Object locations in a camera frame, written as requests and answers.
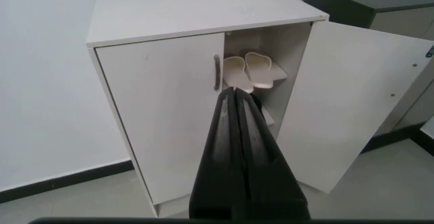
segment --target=tiled floor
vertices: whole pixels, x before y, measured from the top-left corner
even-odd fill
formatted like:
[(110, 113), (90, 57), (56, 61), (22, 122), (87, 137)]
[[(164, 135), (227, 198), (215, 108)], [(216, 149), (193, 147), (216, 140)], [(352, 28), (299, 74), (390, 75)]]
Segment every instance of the tiled floor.
[[(359, 156), (330, 194), (301, 184), (314, 219), (434, 219), (433, 186), (434, 157), (410, 140)], [(134, 171), (0, 204), (0, 223), (152, 216)]]

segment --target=door handle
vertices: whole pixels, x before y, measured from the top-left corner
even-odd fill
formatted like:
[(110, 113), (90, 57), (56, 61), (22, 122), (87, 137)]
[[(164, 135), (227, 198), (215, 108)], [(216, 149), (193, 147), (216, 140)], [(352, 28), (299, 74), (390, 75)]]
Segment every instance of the door handle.
[(220, 57), (216, 54), (214, 55), (214, 64), (216, 65), (216, 83), (214, 84), (214, 89), (217, 91), (220, 89)]

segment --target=slipper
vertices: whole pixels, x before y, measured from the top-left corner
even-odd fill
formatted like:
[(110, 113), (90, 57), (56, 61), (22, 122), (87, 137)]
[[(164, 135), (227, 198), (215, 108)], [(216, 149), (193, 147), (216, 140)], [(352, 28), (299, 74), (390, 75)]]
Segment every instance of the slipper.
[(245, 55), (247, 74), (252, 85), (257, 88), (272, 88), (271, 58), (256, 52), (248, 52)]
[(245, 62), (242, 57), (234, 56), (223, 60), (223, 81), (227, 86), (239, 88), (244, 92), (253, 92), (253, 86), (245, 73)]

